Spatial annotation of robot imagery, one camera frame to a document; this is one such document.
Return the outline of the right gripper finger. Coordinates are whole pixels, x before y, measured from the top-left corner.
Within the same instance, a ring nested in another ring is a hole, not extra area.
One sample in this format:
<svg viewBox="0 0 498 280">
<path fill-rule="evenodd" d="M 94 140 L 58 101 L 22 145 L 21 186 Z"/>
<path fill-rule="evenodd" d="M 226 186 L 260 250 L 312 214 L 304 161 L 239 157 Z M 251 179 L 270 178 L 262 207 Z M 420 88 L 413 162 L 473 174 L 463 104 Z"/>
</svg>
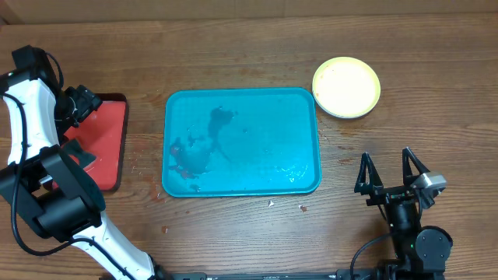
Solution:
<svg viewBox="0 0 498 280">
<path fill-rule="evenodd" d="M 356 180 L 356 193 L 376 193 L 384 188 L 382 180 L 368 152 L 361 157 Z"/>
<path fill-rule="evenodd" d="M 406 147 L 402 150 L 403 184 L 412 186 L 426 178 L 429 169 L 418 159 L 415 153 Z"/>
</svg>

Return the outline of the yellow-green plate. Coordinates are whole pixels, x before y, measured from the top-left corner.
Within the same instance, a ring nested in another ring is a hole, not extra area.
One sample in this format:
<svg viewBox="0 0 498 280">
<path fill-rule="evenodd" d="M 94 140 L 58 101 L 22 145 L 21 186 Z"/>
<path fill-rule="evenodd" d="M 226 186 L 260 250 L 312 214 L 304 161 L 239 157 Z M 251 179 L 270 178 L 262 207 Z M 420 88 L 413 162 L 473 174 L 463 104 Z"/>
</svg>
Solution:
<svg viewBox="0 0 498 280">
<path fill-rule="evenodd" d="M 376 72 L 365 62 L 351 57 L 331 58 L 314 73 L 312 93 L 327 114 L 342 119 L 363 117 L 381 97 Z"/>
</svg>

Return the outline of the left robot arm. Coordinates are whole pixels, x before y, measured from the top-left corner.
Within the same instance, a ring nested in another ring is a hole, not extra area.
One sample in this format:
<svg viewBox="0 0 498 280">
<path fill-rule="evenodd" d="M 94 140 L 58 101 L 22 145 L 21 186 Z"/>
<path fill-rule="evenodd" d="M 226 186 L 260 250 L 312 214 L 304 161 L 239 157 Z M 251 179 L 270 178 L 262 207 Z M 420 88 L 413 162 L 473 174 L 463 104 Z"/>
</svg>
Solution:
<svg viewBox="0 0 498 280">
<path fill-rule="evenodd" d="M 12 58 L 15 69 L 1 76 L 12 140 L 1 195 L 18 246 L 38 257 L 77 247 L 112 279 L 167 279 L 112 223 L 95 181 L 61 147 L 102 99 L 83 85 L 65 87 L 59 63 L 39 47 L 21 47 Z"/>
</svg>

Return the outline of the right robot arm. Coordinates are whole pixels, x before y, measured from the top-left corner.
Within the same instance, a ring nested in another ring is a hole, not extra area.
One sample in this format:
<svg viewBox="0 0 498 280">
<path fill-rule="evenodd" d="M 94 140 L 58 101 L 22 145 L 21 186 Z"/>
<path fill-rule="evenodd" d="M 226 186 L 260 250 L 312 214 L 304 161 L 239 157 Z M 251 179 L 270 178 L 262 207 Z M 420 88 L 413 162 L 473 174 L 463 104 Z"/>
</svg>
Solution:
<svg viewBox="0 0 498 280">
<path fill-rule="evenodd" d="M 358 249 L 349 266 L 350 279 L 443 279 L 453 240 L 438 226 L 423 226 L 423 212 L 443 192 L 447 180 L 429 170 L 406 147 L 402 150 L 402 185 L 385 187 L 368 152 L 362 154 L 354 191 L 367 195 L 366 204 L 380 209 L 389 232 Z M 358 257 L 367 248 L 392 240 L 395 258 L 382 260 L 368 272 L 356 272 Z"/>
</svg>

